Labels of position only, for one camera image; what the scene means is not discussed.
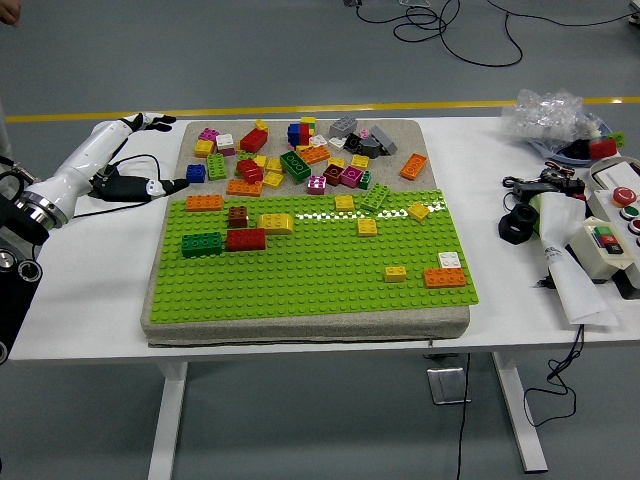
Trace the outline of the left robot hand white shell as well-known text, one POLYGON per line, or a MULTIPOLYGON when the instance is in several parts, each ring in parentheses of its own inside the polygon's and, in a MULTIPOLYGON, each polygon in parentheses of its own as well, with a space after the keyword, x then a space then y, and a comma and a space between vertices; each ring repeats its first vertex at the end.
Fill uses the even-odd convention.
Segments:
POLYGON ((20 200, 44 211, 60 228, 73 218, 77 200, 91 190, 90 179, 103 169, 113 154, 134 133, 143 130, 168 132, 173 116, 141 112, 106 122, 95 129, 56 170, 52 177, 27 187, 20 200))

